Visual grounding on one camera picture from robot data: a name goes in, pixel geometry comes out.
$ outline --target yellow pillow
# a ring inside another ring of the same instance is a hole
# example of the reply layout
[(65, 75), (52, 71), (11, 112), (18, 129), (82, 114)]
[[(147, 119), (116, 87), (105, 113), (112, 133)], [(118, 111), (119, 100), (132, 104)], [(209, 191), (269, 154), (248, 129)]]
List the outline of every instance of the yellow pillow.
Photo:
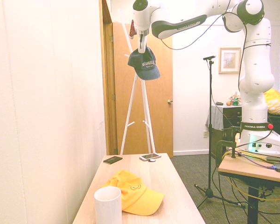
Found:
[(265, 92), (265, 98), (268, 112), (280, 115), (280, 92), (278, 90), (270, 89)]

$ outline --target black table leg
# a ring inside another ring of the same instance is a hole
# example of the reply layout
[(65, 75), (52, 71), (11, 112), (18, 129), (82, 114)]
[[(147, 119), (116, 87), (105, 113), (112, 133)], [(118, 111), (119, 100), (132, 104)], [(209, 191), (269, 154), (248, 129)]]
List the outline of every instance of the black table leg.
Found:
[[(253, 187), (255, 188), (258, 188), (258, 184), (253, 184), (252, 185)], [(259, 196), (259, 191), (257, 189), (254, 189), (254, 188), (250, 188), (249, 187), (249, 195), (252, 195), (252, 196), (256, 196), (258, 197)], [(249, 202), (249, 205), (248, 205), (248, 224), (257, 224), (258, 221), (258, 199), (254, 198), (254, 197), (248, 197), (248, 202)]]

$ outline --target wooden table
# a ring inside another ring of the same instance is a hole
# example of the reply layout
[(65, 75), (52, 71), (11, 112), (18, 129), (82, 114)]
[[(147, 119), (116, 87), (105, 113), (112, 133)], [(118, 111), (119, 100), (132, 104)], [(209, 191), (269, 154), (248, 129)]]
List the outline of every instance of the wooden table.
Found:
[[(263, 161), (255, 161), (265, 166), (271, 166), (271, 164)], [(224, 157), (219, 166), (219, 174), (241, 179), (250, 186), (256, 188), (265, 184), (280, 187), (280, 172), (258, 166), (242, 156), (236, 156), (234, 159), (230, 156)], [(248, 193), (256, 197), (259, 196), (259, 191), (254, 188), (249, 187)], [(248, 202), (253, 205), (254, 208), (258, 209), (258, 199), (248, 197)], [(252, 209), (248, 206), (248, 224), (257, 224), (258, 212), (256, 209)]]
[(156, 162), (141, 161), (139, 156), (120, 155), (123, 159), (112, 165), (101, 162), (73, 224), (96, 223), (94, 192), (121, 169), (141, 177), (148, 188), (165, 194), (153, 215), (137, 216), (123, 211), (123, 224), (205, 224), (168, 155), (161, 154)]

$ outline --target light wood tabletop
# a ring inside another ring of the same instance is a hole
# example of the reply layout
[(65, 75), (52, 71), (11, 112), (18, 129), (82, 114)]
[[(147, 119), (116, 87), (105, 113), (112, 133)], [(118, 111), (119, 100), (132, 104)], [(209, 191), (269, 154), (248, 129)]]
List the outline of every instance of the light wood tabletop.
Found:
[[(260, 160), (254, 160), (264, 166), (271, 166), (271, 164)], [(219, 166), (219, 172), (225, 172), (236, 175), (243, 175), (249, 177), (255, 177), (270, 181), (280, 182), (280, 172), (273, 169), (263, 168), (258, 166), (243, 156), (236, 156), (236, 158), (231, 158), (227, 155), (222, 160)]]
[(123, 224), (205, 224), (168, 155), (161, 154), (156, 162), (141, 161), (139, 156), (119, 155), (123, 159), (112, 165), (101, 162), (73, 224), (96, 223), (94, 192), (121, 169), (141, 177), (148, 188), (165, 194), (153, 215), (138, 216), (123, 211)]

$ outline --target navy baseball cap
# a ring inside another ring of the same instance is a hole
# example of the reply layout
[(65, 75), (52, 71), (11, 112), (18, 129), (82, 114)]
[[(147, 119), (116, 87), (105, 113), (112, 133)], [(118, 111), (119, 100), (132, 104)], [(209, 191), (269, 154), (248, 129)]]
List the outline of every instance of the navy baseball cap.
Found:
[(153, 80), (161, 76), (155, 56), (149, 47), (146, 47), (143, 54), (139, 53), (138, 49), (134, 50), (127, 64), (134, 67), (139, 78), (143, 80)]

